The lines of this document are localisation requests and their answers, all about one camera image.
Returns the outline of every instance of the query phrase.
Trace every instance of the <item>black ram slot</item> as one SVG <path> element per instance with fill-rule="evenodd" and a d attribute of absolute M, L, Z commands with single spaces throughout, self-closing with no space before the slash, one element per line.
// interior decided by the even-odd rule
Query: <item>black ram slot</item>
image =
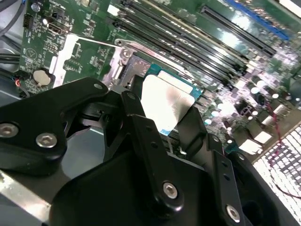
<path fill-rule="evenodd" d="M 168 45 L 165 45 L 162 42 L 156 40 L 149 33 L 145 33 L 142 30 L 139 30 L 139 29 L 133 27 L 132 25 L 126 24 L 122 20 L 115 20 L 115 22 L 113 22 L 113 25 L 118 28 L 121 28 L 125 31 L 128 31 L 139 38 L 144 39 L 145 41 L 149 42 L 150 44 L 158 47 L 160 50 L 179 59 L 180 61 L 184 62 L 185 64 L 192 66 L 193 68 L 197 69 L 198 71 L 202 72 L 203 74 L 218 80 L 222 84 L 228 84 L 228 79 L 226 79 L 224 77 L 220 77 L 220 76 L 216 75 L 215 73 L 208 73 L 206 70 L 209 71 L 209 69 L 204 70 L 204 68 L 200 67 L 199 63 L 194 62 L 194 61 L 190 60 L 189 58 L 187 58 L 186 56 L 181 55 L 179 52 L 176 52 L 174 49 L 170 48 Z"/>
<path fill-rule="evenodd" d="M 272 58 L 276 54 L 276 50 L 274 50 L 272 47 L 268 46 L 263 41 L 254 37 L 253 35 L 246 32 L 245 30 L 241 29 L 239 26 L 232 23 L 230 20 L 223 17 L 221 14 L 219 14 L 218 12 L 209 8 L 208 6 L 203 6 L 203 8 L 201 10 L 201 14 L 209 21 L 212 21 L 216 25 L 219 25 L 222 28 L 224 28 L 225 30 L 231 32 L 237 38 L 239 38 L 240 40 L 245 42 L 248 46 L 261 52 L 265 56 Z"/>
<path fill-rule="evenodd" d="M 237 64 L 237 62 L 233 61 L 230 58 L 227 58 L 226 56 L 222 55 L 220 52 L 218 52 L 217 50 L 211 48 L 210 46 L 206 45 L 205 43 L 202 43 L 202 42 L 190 37 L 189 35 L 184 33 L 183 30 L 181 30 L 178 27 L 172 25 L 169 21 L 166 21 L 164 18 L 155 15 L 150 10 L 145 9 L 142 6 L 140 6 L 138 4 L 134 4 L 132 2 L 131 2 L 131 4 L 129 4 L 127 6 L 129 6 L 129 8 L 131 8 L 131 9 L 134 9 L 134 10 L 148 16 L 149 18 L 153 19 L 157 23 L 159 23 L 159 24 L 165 26 L 166 28 L 170 29 L 171 31 L 173 31 L 177 35 L 182 36 L 182 38 L 185 41 L 191 42 L 194 46 L 196 46 L 200 50 L 206 52 L 207 54 L 213 55 L 214 57 L 216 57 L 220 61 L 222 61 L 224 64 L 226 64 L 226 65 L 228 65 L 232 68 L 237 68 L 237 67 L 240 66 L 240 65 Z"/>
<path fill-rule="evenodd" d="M 221 73 L 223 76 L 227 76 L 228 73 L 230 73 L 229 69 L 223 67 L 222 65 L 218 66 L 213 60 L 210 60 L 206 56 L 200 54 L 193 48 L 187 48 L 185 44 L 178 41 L 176 38 L 166 34 L 165 32 L 161 31 L 160 29 L 154 27 L 152 24 L 146 22 L 145 20 L 142 20 L 141 18 L 136 17 L 133 14 L 126 14 L 125 19 L 133 22 L 134 24 L 137 24 L 145 29 L 148 29 L 160 37 L 164 37 L 165 40 L 169 41 L 171 44 L 177 46 L 181 51 L 187 52 L 190 55 L 192 55 L 194 58 L 196 58 L 200 63 L 204 63 L 212 68 L 214 68 L 216 71 Z"/>
<path fill-rule="evenodd" d="M 161 8 L 162 10 L 164 10 L 165 12 L 167 12 L 170 15 L 173 15 L 174 17 L 176 17 L 177 19 L 180 19 L 182 22 L 184 22 L 185 24 L 188 24 L 191 27 L 196 27 L 195 24 L 193 24 L 192 22 L 188 21 L 186 18 L 176 14 L 174 11 L 172 11 L 171 9 L 169 9 L 167 6 L 164 6 L 163 4 L 159 4 L 158 2 L 156 2 L 155 0 L 148 0 L 149 2 L 151 2 L 152 4 L 156 5 L 157 7 Z M 200 28 L 198 28 L 198 31 L 200 33 L 202 33 L 204 36 L 206 36 L 207 38 L 209 38 L 210 40 L 212 40 L 213 42 L 217 43 L 218 45 L 226 48 L 229 52 L 231 52 L 232 54 L 236 55 L 239 58 L 242 58 L 246 61 L 249 61 L 249 59 L 247 57 L 245 57 L 243 54 L 241 54 L 240 52 L 236 51 L 235 49 L 231 48 L 230 46 L 227 46 L 225 43 L 223 43 L 222 41 L 218 40 L 217 38 L 215 38 L 214 36 L 204 32 L 203 30 L 201 30 Z"/>

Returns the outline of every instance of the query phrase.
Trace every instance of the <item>electrolytic capacitor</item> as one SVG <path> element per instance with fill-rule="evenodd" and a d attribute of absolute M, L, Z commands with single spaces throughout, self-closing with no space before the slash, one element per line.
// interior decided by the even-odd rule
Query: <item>electrolytic capacitor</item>
<path fill-rule="evenodd" d="M 250 90 L 250 92 L 252 94 L 256 94 L 256 93 L 258 93 L 260 91 L 260 89 L 257 86 L 255 86 L 253 83 L 251 83 L 251 82 L 248 83 L 247 87 L 248 87 L 248 89 Z"/>
<path fill-rule="evenodd" d="M 246 118 L 247 118 L 248 120 L 252 120 L 252 119 L 253 119 L 253 115 L 252 115 L 251 112 L 247 112 L 247 113 L 245 114 L 245 116 L 246 116 Z"/>
<path fill-rule="evenodd" d="M 227 131 L 231 131 L 232 130 L 231 124 L 228 121 L 223 121 L 223 124 L 226 127 Z"/>
<path fill-rule="evenodd" d="M 259 78 L 257 75 L 252 77 L 252 82 L 254 82 L 255 85 L 260 89 L 266 85 L 265 82 L 261 80 L 261 78 Z"/>
<path fill-rule="evenodd" d="M 205 115 L 205 116 L 203 116 L 203 122 L 204 122 L 205 125 L 211 125 L 212 120 L 210 119 L 209 116 Z"/>
<path fill-rule="evenodd" d="M 218 117 L 220 115 L 220 112 L 214 106 L 211 106 L 208 111 L 212 117 Z"/>
<path fill-rule="evenodd" d="M 216 100 L 215 100 L 215 103 L 216 103 L 216 106 L 217 106 L 218 109 L 220 109 L 220 110 L 223 109 L 224 104 L 222 103 L 222 100 L 216 99 Z"/>
<path fill-rule="evenodd" d="M 232 144 L 233 143 L 233 138 L 230 137 L 230 135 L 228 133 L 225 134 L 226 137 L 226 141 L 228 144 Z"/>
<path fill-rule="evenodd" d="M 52 18 L 52 17 L 47 17 L 47 18 L 42 19 L 42 23 L 44 25 L 48 25 L 49 23 L 52 23 L 52 22 L 54 22 L 54 18 Z"/>
<path fill-rule="evenodd" d="M 264 89 L 272 96 L 273 99 L 277 99 L 279 97 L 279 94 L 272 88 L 266 86 Z"/>
<path fill-rule="evenodd" d="M 257 93 L 253 96 L 253 99 L 261 106 L 266 105 L 266 99 L 261 93 Z"/>

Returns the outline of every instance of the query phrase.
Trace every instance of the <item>black plastic bracket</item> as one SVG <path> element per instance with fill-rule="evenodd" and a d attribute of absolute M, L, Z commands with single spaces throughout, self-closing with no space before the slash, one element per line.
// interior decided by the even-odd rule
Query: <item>black plastic bracket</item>
<path fill-rule="evenodd" d="M 10 123 L 17 130 L 13 137 L 0 137 L 0 169 L 29 175 L 55 172 L 67 149 L 65 133 L 77 112 L 101 101 L 107 92 L 100 81 L 84 78 L 0 108 L 0 124 Z M 37 144 L 44 133 L 55 136 L 52 148 Z"/>

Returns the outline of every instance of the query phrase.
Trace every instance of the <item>green circuit board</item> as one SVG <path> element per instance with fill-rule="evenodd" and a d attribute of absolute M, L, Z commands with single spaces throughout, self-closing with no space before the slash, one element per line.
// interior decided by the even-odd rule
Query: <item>green circuit board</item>
<path fill-rule="evenodd" d="M 170 52 L 163 51 L 158 47 L 160 46 L 159 44 L 154 45 L 148 40 L 149 37 L 157 40 L 161 40 L 160 38 L 163 37 L 151 32 L 148 27 L 150 24 L 155 24 L 160 32 L 166 33 L 166 30 L 157 25 L 154 19 L 127 7 L 120 0 L 38 0 L 34 2 L 38 2 L 40 11 L 34 12 L 31 8 L 33 1 L 29 1 L 26 15 L 32 18 L 32 24 L 30 28 L 25 28 L 24 30 L 20 61 L 20 69 L 29 74 L 40 68 L 51 70 L 54 57 L 68 44 L 66 43 L 68 34 L 75 34 L 79 37 L 109 44 L 115 44 L 116 39 L 134 40 L 143 43 L 148 48 L 165 55 L 169 59 L 174 59 Z M 237 2 L 258 13 L 258 15 L 267 18 L 273 23 L 273 26 L 285 32 L 289 36 L 289 40 L 279 38 L 242 11 L 232 7 L 226 0 L 190 0 L 189 4 L 182 0 L 134 0 L 132 2 L 150 11 L 152 14 L 168 20 L 170 25 L 177 26 L 178 29 L 188 32 L 191 28 L 190 31 L 193 31 L 195 35 L 193 38 L 215 49 L 233 63 L 246 65 L 248 61 L 254 61 L 259 56 L 260 60 L 256 62 L 256 70 L 264 73 L 262 77 L 266 84 L 276 91 L 288 90 L 289 85 L 285 84 L 285 81 L 300 70 L 301 39 L 299 32 L 301 31 L 301 24 L 297 18 L 285 13 L 285 10 L 275 6 L 270 0 L 241 0 Z M 131 14 L 141 19 L 141 21 L 145 22 L 145 26 L 131 23 L 120 16 L 121 14 L 114 16 L 108 12 L 110 5 L 124 14 Z M 216 25 L 212 20 L 205 18 L 201 14 L 201 9 L 204 5 L 215 10 L 232 23 L 273 48 L 276 51 L 274 56 L 261 56 L 256 49 L 250 47 L 243 40 L 226 31 L 223 27 Z M 66 29 L 61 34 L 53 33 L 43 23 L 44 19 L 53 19 L 53 17 L 56 17 L 56 21 Z M 144 38 L 140 34 L 114 26 L 112 23 L 114 20 L 119 20 L 126 26 L 137 29 L 141 34 L 144 34 Z M 55 79 L 61 79 L 61 84 L 86 76 L 102 80 L 111 68 L 110 61 L 113 53 L 114 48 L 112 47 L 79 40 L 73 48 L 71 58 L 64 62 L 65 76 Z M 149 65 L 151 63 L 160 64 L 160 62 L 151 57 L 143 56 L 143 58 L 149 62 Z M 220 65 L 223 66 L 223 70 L 227 71 L 226 73 L 219 71 Z M 248 101 L 252 99 L 249 92 L 244 89 L 238 93 L 238 97 L 230 97 L 231 92 L 229 89 L 223 86 L 221 81 L 210 76 L 212 73 L 221 73 L 219 75 L 223 76 L 224 79 L 225 75 L 228 76 L 229 72 L 231 72 L 236 73 L 237 78 L 242 77 L 239 72 L 228 68 L 222 63 L 220 65 L 214 69 L 210 68 L 209 73 L 198 71 L 195 67 L 186 67 L 202 89 L 207 89 L 214 93 L 214 97 L 206 97 L 207 102 L 202 103 L 202 106 L 199 108 L 203 115 L 206 114 L 210 107 L 215 106 L 215 98 L 228 101 L 233 105 L 240 98 Z M 41 87 L 31 77 L 23 83 L 29 92 L 39 93 L 51 89 L 55 81 Z M 258 108 L 259 112 L 262 110 L 256 103 L 253 102 L 253 104 Z M 221 117 L 214 118 L 215 124 L 213 126 L 207 125 L 207 128 L 210 132 L 217 134 L 223 142 L 225 141 L 224 132 L 220 128 L 224 118 L 230 118 L 234 122 L 235 127 L 245 126 L 248 123 L 248 120 L 243 117 L 233 117 L 231 112 L 222 113 Z"/>

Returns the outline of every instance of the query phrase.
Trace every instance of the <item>surface mount component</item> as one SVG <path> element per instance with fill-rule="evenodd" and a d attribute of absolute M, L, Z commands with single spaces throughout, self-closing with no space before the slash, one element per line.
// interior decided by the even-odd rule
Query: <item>surface mount component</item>
<path fill-rule="evenodd" d="M 264 129 L 257 123 L 256 120 L 251 120 L 248 125 L 247 129 L 250 131 L 250 134 L 254 138 L 254 140 L 258 141 L 261 144 L 267 143 L 272 136 L 265 132 Z"/>
<path fill-rule="evenodd" d="M 259 150 L 261 150 L 261 145 L 253 140 L 246 128 L 239 127 L 233 133 L 233 138 L 235 139 L 239 149 L 249 154 L 256 154 Z"/>

